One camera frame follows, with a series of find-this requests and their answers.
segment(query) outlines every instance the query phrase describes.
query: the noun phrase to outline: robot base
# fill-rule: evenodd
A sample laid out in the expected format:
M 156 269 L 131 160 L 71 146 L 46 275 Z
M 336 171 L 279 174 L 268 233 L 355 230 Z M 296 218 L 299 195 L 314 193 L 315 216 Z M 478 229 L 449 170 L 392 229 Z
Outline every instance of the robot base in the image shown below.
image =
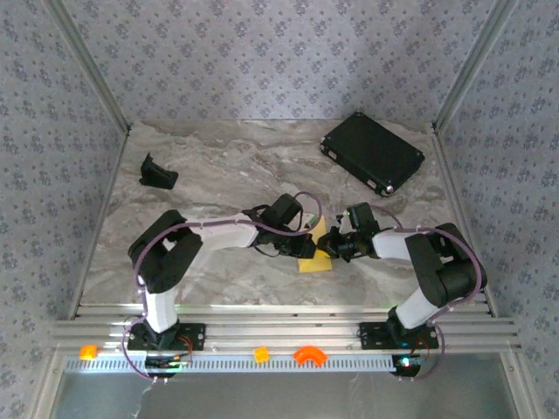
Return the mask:
M 357 336 L 361 339 L 361 349 L 437 349 L 437 331 L 434 327 L 420 326 L 406 334 L 391 332 L 387 322 L 359 323 Z
M 206 325 L 204 323 L 179 323 L 163 333 L 154 332 L 148 322 L 132 327 L 128 338 L 128 351 L 188 351 L 186 344 L 179 340 L 185 337 L 192 343 L 193 351 L 204 350 Z

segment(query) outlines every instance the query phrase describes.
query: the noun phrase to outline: yellow sponge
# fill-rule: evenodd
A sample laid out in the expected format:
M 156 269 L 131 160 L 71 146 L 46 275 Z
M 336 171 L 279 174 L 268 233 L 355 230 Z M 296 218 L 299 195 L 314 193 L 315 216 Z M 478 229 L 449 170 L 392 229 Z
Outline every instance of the yellow sponge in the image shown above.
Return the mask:
M 318 243 L 318 239 L 326 234 L 326 220 L 324 216 L 312 229 L 313 241 L 315 244 Z M 297 264 L 299 265 L 299 272 L 320 272 L 320 271 L 332 271 L 332 260 L 324 252 L 317 250 L 312 259 L 297 259 Z

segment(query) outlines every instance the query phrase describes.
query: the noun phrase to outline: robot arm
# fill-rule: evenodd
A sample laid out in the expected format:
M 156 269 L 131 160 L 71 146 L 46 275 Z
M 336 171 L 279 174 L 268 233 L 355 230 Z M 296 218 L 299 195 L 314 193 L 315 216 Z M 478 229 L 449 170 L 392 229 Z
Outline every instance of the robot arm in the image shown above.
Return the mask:
M 340 227 L 332 227 L 318 241 L 318 249 L 330 257 L 343 258 L 346 262 L 364 256 L 395 258 L 409 260 L 413 265 L 419 287 L 402 304 L 389 311 L 387 320 L 388 332 L 396 345 L 406 335 L 417 333 L 442 307 L 474 290 L 477 278 L 473 261 L 447 237 L 436 232 L 380 230 L 367 203 L 349 207 L 337 219 Z M 439 225 L 434 230 L 466 243 L 452 223 Z M 481 273 L 483 288 L 487 276 L 483 268 Z
M 311 234 L 285 236 L 259 227 L 294 233 L 287 225 L 301 212 L 299 202 L 284 194 L 271 206 L 260 205 L 235 216 L 189 221 L 192 227 L 170 232 L 153 245 L 141 261 L 138 278 L 147 312 L 144 326 L 149 348 L 163 350 L 173 346 L 180 327 L 175 309 L 177 286 L 198 255 L 231 247 L 272 244 L 282 255 L 312 258 L 316 246 Z M 130 246 L 128 255 L 133 264 L 165 230 L 186 222 L 174 209 L 165 212 Z
M 318 247 L 330 257 L 347 262 L 365 256 L 409 260 L 419 287 L 389 311 L 386 329 L 395 347 L 400 347 L 406 337 L 409 339 L 425 327 L 425 322 L 441 307 L 464 298 L 476 286 L 473 262 L 456 244 L 435 233 L 381 230 L 367 203 L 349 207 L 344 216 L 338 217 L 340 227 L 333 227 L 321 237 L 318 246 L 314 245 L 310 234 L 285 236 L 258 226 L 293 233 L 287 225 L 301 211 L 296 199 L 284 194 L 272 206 L 261 205 L 226 219 L 196 220 L 191 222 L 191 228 L 170 232 L 157 242 L 146 253 L 139 270 L 139 280 L 144 285 L 147 311 L 144 326 L 149 335 L 149 348 L 173 347 L 180 327 L 175 310 L 177 285 L 201 251 L 273 244 L 280 254 L 297 258 L 312 258 Z M 164 213 L 130 247 L 128 255 L 133 264 L 137 264 L 143 250 L 162 231 L 185 222 L 176 210 Z M 211 228 L 202 227 L 204 223 L 210 223 Z M 453 224 L 443 224 L 438 229 L 465 243 Z M 483 273 L 482 287 L 485 283 Z

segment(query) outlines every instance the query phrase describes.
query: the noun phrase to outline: orange curved piece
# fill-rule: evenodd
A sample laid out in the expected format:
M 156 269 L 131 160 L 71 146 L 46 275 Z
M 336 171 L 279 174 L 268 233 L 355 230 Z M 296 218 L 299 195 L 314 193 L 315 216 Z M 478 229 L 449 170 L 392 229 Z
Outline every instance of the orange curved piece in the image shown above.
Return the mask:
M 293 354 L 293 358 L 299 365 L 303 365 L 307 361 L 314 361 L 319 367 L 328 359 L 319 347 L 302 347 Z

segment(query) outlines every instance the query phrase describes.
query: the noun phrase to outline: aluminum rail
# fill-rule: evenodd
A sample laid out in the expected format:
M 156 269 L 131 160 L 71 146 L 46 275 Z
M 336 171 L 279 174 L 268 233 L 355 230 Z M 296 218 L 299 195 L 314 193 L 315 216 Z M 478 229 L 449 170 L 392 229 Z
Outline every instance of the aluminum rail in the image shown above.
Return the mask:
M 251 354 L 268 347 L 270 354 L 292 354 L 315 345 L 329 354 L 405 354 L 409 350 L 363 351 L 358 324 L 385 321 L 388 310 L 363 306 L 177 306 L 184 323 L 205 323 L 204 354 Z M 124 326 L 141 312 L 140 305 L 82 306 L 75 320 L 58 321 L 58 348 L 77 354 L 84 345 L 102 353 L 120 352 Z M 438 323 L 451 354 L 517 352 L 520 342 L 514 321 L 488 315 L 487 304 L 472 305 L 442 316 Z

